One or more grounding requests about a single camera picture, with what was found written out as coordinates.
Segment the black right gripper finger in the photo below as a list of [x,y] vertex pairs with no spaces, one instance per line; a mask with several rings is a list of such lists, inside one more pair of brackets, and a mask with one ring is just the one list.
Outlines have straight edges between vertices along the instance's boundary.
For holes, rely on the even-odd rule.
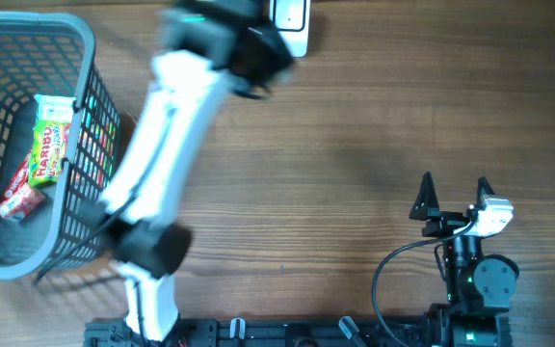
[[436,188],[430,172],[422,176],[422,181],[417,198],[410,210],[411,220],[428,221],[440,217],[439,203]]
[[489,185],[488,180],[484,176],[481,176],[478,178],[476,193],[477,193],[478,205],[482,205],[486,197],[495,195],[495,192],[493,191],[493,189]]

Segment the green Haribo gummy bag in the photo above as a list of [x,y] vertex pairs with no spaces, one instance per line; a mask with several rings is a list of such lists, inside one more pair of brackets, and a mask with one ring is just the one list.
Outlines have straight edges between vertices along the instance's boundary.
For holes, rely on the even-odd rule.
[[34,142],[29,159],[28,183],[40,187],[55,183],[61,172],[61,161],[71,124],[54,120],[38,120],[34,127]]

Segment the small red white box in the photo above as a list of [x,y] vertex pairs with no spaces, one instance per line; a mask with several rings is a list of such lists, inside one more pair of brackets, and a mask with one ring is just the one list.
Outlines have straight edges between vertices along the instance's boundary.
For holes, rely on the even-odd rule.
[[9,199],[0,203],[0,217],[19,223],[45,199],[46,196],[40,190],[32,187],[29,183],[23,183]]

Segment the mint Zappy wipes pack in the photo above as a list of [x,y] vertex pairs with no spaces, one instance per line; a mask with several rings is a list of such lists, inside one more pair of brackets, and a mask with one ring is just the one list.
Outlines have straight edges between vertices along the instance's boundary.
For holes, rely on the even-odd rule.
[[37,120],[70,123],[74,115],[73,97],[35,94],[38,103]]

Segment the red Nescafe coffee stick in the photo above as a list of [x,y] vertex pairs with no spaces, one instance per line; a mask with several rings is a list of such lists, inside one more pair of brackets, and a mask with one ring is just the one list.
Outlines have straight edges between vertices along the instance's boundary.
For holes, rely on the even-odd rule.
[[28,152],[23,158],[20,166],[13,175],[13,178],[4,191],[3,199],[9,199],[24,183],[28,180],[29,174],[29,160],[31,158],[31,152]]

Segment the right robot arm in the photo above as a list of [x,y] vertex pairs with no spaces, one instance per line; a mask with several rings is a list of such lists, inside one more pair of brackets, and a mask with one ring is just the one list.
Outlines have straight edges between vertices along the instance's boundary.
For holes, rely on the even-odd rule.
[[410,211],[424,221],[422,235],[439,242],[436,265],[446,283],[446,305],[432,304],[421,324],[424,346],[511,347],[509,318],[519,268],[501,254],[483,253],[482,242],[514,216],[512,203],[478,179],[477,201],[464,212],[442,211],[432,175],[425,173]]

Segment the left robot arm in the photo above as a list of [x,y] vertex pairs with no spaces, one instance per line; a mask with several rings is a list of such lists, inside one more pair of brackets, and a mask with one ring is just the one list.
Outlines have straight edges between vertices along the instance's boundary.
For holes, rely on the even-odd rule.
[[88,210],[124,279],[128,311],[89,323],[86,345],[177,344],[175,274],[193,235],[176,219],[198,150],[230,95],[260,98],[292,65],[261,1],[181,1],[164,11],[140,121]]

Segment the white barcode scanner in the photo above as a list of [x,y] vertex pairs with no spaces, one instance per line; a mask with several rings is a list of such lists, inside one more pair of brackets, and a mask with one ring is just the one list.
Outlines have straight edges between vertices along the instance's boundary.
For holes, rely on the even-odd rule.
[[269,3],[269,17],[295,58],[307,54],[310,10],[310,0],[270,0]]

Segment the grey plastic mesh basket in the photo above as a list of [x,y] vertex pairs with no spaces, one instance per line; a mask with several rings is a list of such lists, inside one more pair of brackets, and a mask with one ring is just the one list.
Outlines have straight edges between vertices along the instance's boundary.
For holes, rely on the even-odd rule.
[[96,66],[95,37],[67,13],[0,12],[0,202],[34,142],[35,94],[73,97],[74,116],[61,172],[45,201],[21,222],[0,217],[0,280],[89,264],[100,242],[82,216],[116,170],[120,117]]

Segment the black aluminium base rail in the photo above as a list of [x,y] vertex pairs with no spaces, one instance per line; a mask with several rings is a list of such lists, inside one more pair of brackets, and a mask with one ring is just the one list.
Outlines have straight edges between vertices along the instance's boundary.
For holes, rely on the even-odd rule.
[[244,320],[181,319],[163,342],[135,334],[122,319],[100,319],[86,325],[85,347],[108,346],[499,346],[514,345],[506,317],[476,320],[390,316],[391,338],[375,320]]

